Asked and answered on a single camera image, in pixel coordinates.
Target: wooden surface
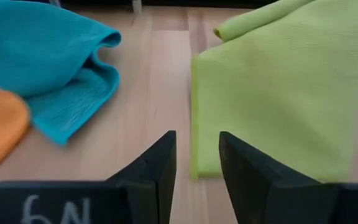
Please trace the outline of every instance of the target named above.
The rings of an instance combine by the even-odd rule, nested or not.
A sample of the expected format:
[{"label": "wooden surface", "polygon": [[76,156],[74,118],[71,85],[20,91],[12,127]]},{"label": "wooden surface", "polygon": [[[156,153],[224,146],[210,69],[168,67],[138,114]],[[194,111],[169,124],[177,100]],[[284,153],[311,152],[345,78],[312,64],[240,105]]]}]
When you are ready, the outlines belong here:
[{"label": "wooden surface", "polygon": [[[0,166],[0,180],[103,180],[130,163],[168,130],[177,131],[174,224],[232,224],[222,179],[190,180],[190,60],[221,42],[212,29],[245,9],[145,7],[130,11],[78,10],[122,32],[122,44],[102,49],[122,82],[114,98],[66,148],[31,129]],[[353,180],[358,181],[358,151]]]}]

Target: wood grain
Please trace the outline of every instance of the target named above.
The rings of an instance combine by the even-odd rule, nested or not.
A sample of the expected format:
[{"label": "wood grain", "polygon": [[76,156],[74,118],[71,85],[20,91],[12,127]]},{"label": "wood grain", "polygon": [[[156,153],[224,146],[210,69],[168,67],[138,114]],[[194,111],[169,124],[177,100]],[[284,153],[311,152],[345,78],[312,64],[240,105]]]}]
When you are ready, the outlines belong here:
[{"label": "wood grain", "polygon": [[[103,180],[122,169],[166,131],[177,131],[174,224],[237,223],[222,179],[190,180],[190,61],[221,42],[213,28],[244,9],[145,7],[134,17],[117,9],[78,9],[122,33],[101,49],[121,85],[67,147],[32,129],[0,166],[0,180]],[[358,151],[353,180],[358,181]]]}]

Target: lime green cloth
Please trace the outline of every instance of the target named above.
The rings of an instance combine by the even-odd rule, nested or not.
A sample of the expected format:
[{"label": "lime green cloth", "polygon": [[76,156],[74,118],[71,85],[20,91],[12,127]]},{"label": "lime green cloth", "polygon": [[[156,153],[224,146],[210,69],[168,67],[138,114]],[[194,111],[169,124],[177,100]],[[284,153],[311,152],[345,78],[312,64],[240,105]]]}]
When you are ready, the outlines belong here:
[{"label": "lime green cloth", "polygon": [[322,182],[347,177],[358,131],[358,0],[281,0],[232,18],[192,63],[192,174],[220,175],[229,131]]}]

